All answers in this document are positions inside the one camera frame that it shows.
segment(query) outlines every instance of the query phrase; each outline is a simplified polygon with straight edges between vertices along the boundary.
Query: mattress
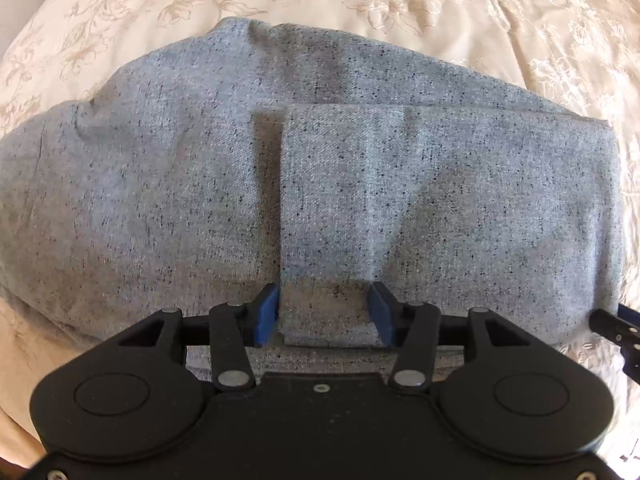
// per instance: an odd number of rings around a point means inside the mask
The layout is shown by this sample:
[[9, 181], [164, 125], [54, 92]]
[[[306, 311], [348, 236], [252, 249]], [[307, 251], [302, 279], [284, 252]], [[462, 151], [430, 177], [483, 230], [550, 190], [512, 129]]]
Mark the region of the mattress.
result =
[[[122, 65], [199, 36], [226, 16], [345, 30], [469, 67], [607, 120], [620, 149], [625, 267], [620, 301], [640, 310], [640, 0], [46, 0], [0, 64], [0, 135], [71, 99], [89, 99]], [[559, 348], [616, 399], [600, 455], [640, 474], [638, 387], [594, 336]], [[38, 380], [83, 348], [28, 305], [0, 301], [0, 456], [43, 452], [28, 415]]]

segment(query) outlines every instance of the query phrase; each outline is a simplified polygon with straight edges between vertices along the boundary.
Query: folded garment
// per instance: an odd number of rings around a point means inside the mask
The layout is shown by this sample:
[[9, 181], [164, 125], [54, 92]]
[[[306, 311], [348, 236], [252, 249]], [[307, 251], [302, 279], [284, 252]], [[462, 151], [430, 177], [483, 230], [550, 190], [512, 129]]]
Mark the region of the folded garment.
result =
[[616, 305], [618, 187], [603, 122], [388, 44], [228, 19], [0, 141], [0, 285], [87, 344], [275, 282], [285, 343], [374, 346], [372, 280], [555, 343]]

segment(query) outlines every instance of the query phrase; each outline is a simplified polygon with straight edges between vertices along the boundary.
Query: folded gray fabric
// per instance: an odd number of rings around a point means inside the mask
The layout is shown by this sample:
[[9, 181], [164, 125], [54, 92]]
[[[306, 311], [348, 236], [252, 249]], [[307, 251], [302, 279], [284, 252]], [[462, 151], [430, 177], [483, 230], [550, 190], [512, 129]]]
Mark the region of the folded gray fabric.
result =
[[558, 342], [615, 307], [620, 218], [606, 124], [297, 25], [224, 20], [0, 141], [4, 295], [85, 343], [276, 282], [285, 342], [375, 345], [374, 279]]

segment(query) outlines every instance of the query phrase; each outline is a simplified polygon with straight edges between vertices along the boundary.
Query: gray cloth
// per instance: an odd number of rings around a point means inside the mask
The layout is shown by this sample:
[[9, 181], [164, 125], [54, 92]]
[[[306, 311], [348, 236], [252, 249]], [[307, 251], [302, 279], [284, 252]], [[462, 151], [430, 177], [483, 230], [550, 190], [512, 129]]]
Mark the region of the gray cloth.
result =
[[276, 282], [285, 342], [376, 345], [379, 279], [553, 343], [616, 305], [618, 186], [603, 122], [388, 44], [227, 19], [0, 141], [0, 285], [85, 342]]

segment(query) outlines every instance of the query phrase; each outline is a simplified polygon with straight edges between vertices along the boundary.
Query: cream floral bedspread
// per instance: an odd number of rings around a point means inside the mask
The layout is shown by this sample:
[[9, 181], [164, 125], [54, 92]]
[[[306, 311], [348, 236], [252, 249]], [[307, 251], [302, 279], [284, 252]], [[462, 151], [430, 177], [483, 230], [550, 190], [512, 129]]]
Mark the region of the cream floral bedspread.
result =
[[[354, 32], [610, 121], [625, 204], [620, 300], [640, 310], [639, 11], [640, 0], [47, 0], [0, 64], [0, 136], [57, 103], [90, 98], [126, 62], [203, 34], [224, 16]], [[0, 301], [0, 455], [23, 464], [37, 458], [38, 445], [28, 437], [35, 435], [29, 395], [79, 350], [46, 320], [9, 311]], [[620, 372], [622, 358], [597, 338], [562, 350], [598, 373], [616, 396], [615, 424], [600, 453], [635, 479], [640, 400], [634, 402], [636, 387]], [[21, 437], [13, 421], [25, 430]]]

